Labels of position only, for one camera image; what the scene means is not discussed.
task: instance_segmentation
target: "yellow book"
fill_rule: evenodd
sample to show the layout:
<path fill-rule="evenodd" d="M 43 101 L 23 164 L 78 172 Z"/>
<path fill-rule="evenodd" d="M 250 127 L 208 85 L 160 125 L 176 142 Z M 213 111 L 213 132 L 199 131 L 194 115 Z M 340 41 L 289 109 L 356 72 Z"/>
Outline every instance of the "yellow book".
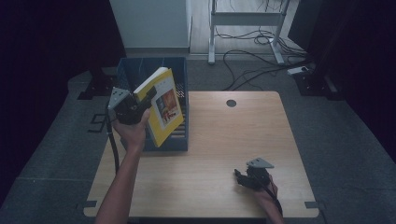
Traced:
<path fill-rule="evenodd" d="M 151 100 L 148 129 L 154 145 L 160 147 L 184 119 L 177 98 L 172 69 L 166 67 L 157 69 L 136 88 L 135 98 L 142 101 L 152 87 L 155 87 L 157 93 Z"/>

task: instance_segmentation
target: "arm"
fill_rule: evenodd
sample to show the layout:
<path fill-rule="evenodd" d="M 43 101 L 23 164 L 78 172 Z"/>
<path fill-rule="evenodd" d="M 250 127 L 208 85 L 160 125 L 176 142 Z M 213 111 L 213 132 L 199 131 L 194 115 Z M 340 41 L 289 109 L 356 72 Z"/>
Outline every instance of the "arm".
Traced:
<path fill-rule="evenodd" d="M 113 122 L 114 129 L 127 142 L 127 151 L 119 171 L 113 180 L 108 192 L 99 208 L 95 223 L 126 223 L 131 208 L 134 192 L 137 166 L 140 154 L 145 145 L 145 127 L 149 119 L 149 110 L 146 110 L 140 123 L 136 125 Z"/>
<path fill-rule="evenodd" d="M 277 195 L 277 186 L 273 182 L 273 178 L 270 175 L 271 183 L 267 186 L 269 190 L 271 190 L 275 195 Z M 280 214 L 279 210 L 277 209 L 274 200 L 271 196 L 265 191 L 255 191 L 254 195 L 256 196 L 257 201 L 259 202 L 260 206 L 264 210 L 265 214 L 274 224 L 284 224 L 285 220 L 283 219 L 282 215 Z"/>

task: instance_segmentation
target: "blue plastic box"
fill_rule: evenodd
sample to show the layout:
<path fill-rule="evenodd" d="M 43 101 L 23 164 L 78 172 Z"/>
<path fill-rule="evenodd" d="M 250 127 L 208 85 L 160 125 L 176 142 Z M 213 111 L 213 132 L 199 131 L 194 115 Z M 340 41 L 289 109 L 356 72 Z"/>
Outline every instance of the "blue plastic box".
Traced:
<path fill-rule="evenodd" d="M 184 122 L 172 132 L 160 147 L 154 146 L 149 131 L 147 131 L 144 151 L 187 151 L 189 142 L 189 92 L 185 58 L 122 58 L 117 69 L 119 86 L 133 92 L 159 67 L 172 68 Z"/>

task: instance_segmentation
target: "black round hole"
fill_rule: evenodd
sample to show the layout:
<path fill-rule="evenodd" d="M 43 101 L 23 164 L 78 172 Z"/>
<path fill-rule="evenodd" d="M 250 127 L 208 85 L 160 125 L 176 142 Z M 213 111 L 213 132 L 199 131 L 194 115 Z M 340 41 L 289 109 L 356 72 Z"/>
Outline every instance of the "black round hole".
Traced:
<path fill-rule="evenodd" d="M 228 100 L 228 101 L 227 101 L 227 106 L 229 106 L 229 107 L 234 107 L 234 106 L 236 106 L 236 101 L 235 101 L 235 100 Z"/>

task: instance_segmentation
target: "wooden table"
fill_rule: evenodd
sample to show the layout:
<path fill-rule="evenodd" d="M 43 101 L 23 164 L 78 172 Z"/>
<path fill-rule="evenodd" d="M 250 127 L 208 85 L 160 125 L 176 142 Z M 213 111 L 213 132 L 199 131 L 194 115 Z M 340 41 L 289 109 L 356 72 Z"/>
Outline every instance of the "wooden table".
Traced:
<path fill-rule="evenodd" d="M 258 157 L 275 166 L 268 172 L 278 185 L 284 217 L 318 215 L 317 208 L 305 207 L 315 197 L 277 92 L 191 91 L 189 100 L 188 151 L 143 154 L 130 217 L 265 217 L 252 191 L 237 185 L 233 175 Z M 236 106 L 227 106 L 228 100 Z M 97 203 L 84 208 L 86 216 L 96 215 L 114 174 L 107 142 L 87 200 Z"/>

